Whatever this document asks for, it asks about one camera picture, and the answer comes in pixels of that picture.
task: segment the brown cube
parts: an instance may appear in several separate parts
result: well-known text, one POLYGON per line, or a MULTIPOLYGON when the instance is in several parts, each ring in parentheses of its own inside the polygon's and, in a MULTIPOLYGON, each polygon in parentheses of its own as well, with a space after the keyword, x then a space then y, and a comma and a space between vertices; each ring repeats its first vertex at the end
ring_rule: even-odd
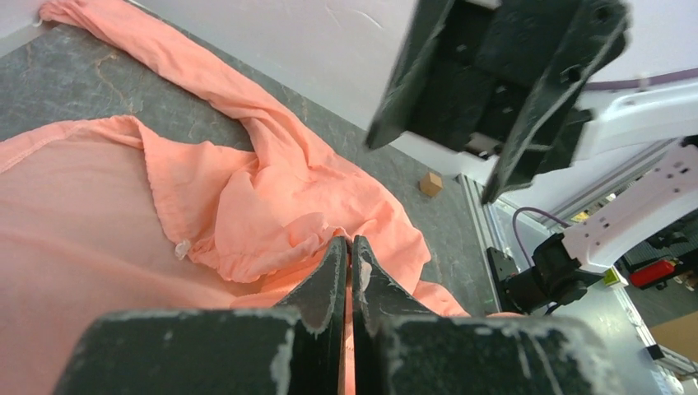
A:
POLYGON ((419 182, 419 189, 432 198, 441 192, 443 188, 444 184, 441 182, 441 177, 431 172, 427 173, 419 182))

